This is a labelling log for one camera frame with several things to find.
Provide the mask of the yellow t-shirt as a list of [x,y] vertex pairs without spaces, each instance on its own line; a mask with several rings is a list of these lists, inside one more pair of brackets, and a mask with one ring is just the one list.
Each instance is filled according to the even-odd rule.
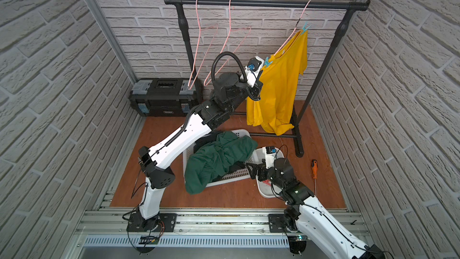
[[246,121],[278,136],[293,129],[291,116],[299,77],[308,66],[307,31],[298,31],[262,68],[261,99],[247,99]]

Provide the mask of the teal clothespin yellow shirt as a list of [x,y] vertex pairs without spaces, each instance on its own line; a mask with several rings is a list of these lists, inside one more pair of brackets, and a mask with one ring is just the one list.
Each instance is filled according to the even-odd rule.
[[273,63],[273,62],[270,61],[270,58],[267,57],[267,58],[265,59],[265,62],[264,62],[264,67],[268,67],[268,66],[270,66],[272,63]]
[[302,30],[301,30],[301,33],[305,33],[309,28],[311,27],[311,25],[307,22],[305,22],[304,26],[302,27]]

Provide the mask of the green t-shirt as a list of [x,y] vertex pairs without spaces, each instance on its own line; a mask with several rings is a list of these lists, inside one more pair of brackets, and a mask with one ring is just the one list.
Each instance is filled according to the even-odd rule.
[[202,193],[207,185],[231,172],[236,163],[245,163],[258,146],[249,136],[238,137],[233,132],[217,132],[203,138],[205,144],[193,153],[184,174],[186,191]]

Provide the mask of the pink hanger of yellow shirt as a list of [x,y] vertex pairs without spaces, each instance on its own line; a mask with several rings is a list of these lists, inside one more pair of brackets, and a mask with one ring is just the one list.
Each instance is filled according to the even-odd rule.
[[304,6],[303,10],[302,10],[302,13],[300,14],[300,17],[298,18],[293,30],[292,30],[292,33],[287,37],[287,39],[284,41],[284,43],[279,47],[279,49],[274,53],[274,55],[277,55],[282,49],[283,47],[289,42],[289,40],[291,39],[291,37],[295,34],[296,30],[297,30],[297,27],[298,27],[298,24],[300,22],[300,20],[302,19],[304,13],[305,13],[305,10],[309,7],[309,4],[311,3],[311,0],[309,0],[306,5]]

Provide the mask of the black t-shirt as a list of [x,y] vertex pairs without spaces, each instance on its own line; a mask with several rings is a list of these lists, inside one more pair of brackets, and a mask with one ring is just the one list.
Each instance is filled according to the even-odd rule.
[[251,144],[248,147],[244,139],[201,145],[189,158],[189,179],[196,179],[199,184],[206,186],[228,174],[236,162],[246,161],[252,153],[250,147]]

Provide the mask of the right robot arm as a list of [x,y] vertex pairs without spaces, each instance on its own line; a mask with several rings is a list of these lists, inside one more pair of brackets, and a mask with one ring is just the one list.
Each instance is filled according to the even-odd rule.
[[280,189],[274,195],[287,205],[282,230],[306,235],[330,259],[384,259],[386,254],[393,257],[389,251],[367,245],[335,219],[314,192],[296,178],[286,158],[276,159],[270,168],[265,163],[246,166],[252,179],[268,179],[273,188]]

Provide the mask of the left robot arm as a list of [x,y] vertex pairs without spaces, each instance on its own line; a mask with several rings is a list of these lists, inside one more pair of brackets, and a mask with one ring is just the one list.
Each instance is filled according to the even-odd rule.
[[[214,70],[224,57],[233,58],[241,73],[226,72],[215,77]],[[176,178],[171,163],[198,139],[227,121],[247,98],[260,100],[263,84],[259,79],[264,63],[264,59],[255,56],[243,66],[234,53],[220,53],[212,64],[212,98],[193,107],[184,124],[163,141],[139,150],[140,169],[146,177],[145,189],[139,206],[128,214],[128,232],[147,232],[160,226],[160,203],[166,187]]]

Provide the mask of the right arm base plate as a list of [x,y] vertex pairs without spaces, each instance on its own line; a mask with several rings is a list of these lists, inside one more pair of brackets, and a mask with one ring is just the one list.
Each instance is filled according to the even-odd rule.
[[268,225],[270,233],[298,233],[295,220],[292,217],[285,214],[268,214]]

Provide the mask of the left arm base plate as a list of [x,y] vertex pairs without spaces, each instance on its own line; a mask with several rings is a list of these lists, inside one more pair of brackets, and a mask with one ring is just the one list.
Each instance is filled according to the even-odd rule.
[[172,233],[176,225],[176,219],[176,213],[160,212],[150,219],[144,219],[140,212],[134,212],[129,217],[126,230],[128,232],[160,232],[163,230],[167,233]]

